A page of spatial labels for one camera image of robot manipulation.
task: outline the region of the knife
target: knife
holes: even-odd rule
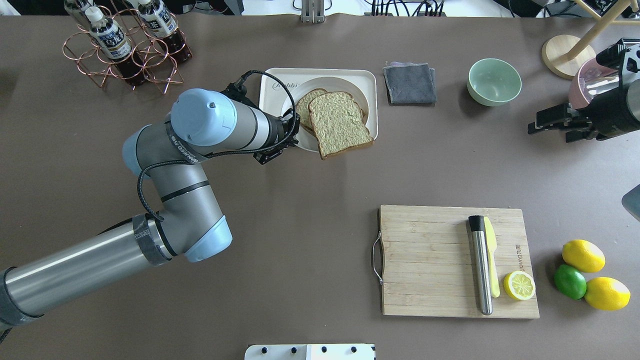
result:
[[[484,217],[481,215],[469,217],[469,227],[471,228],[471,240],[476,263],[476,286],[480,295],[480,312],[484,315],[491,315],[493,304],[489,289],[489,264],[484,234]]]
[[[484,217],[484,233],[486,235],[486,251],[489,260],[489,284],[491,288],[491,296],[500,296],[500,283],[498,282],[498,273],[495,269],[495,250],[498,248],[498,242],[495,239],[495,231],[488,217]]]

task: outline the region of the green lime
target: green lime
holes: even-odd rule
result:
[[[570,265],[563,264],[558,267],[554,275],[554,282],[561,293],[574,300],[580,300],[587,292],[587,281],[584,276],[578,269]]]

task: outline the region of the bottle cap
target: bottle cap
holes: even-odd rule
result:
[[[97,6],[89,7],[89,9],[87,9],[84,12],[84,14],[86,15],[86,18],[89,19],[90,22],[100,21],[104,17],[104,14],[100,10],[100,8],[98,8]]]

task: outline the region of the cutting board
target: cutting board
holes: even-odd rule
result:
[[[468,217],[489,217],[498,248],[500,297],[485,316],[477,305]],[[515,270],[534,275],[522,210],[380,206],[384,315],[464,318],[539,318],[538,299],[518,301],[504,292]]]

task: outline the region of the bread slice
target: bread slice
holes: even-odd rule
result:
[[[309,103],[311,124],[318,139],[320,157],[340,154],[373,144],[362,123],[363,111],[347,92],[328,92]]]
[[[311,121],[309,120],[309,103],[316,97],[326,93],[328,93],[328,91],[325,89],[311,90],[301,97],[296,103],[296,111],[298,112],[298,115],[300,115],[300,125],[311,133],[311,135],[314,135],[314,129],[311,126]]]

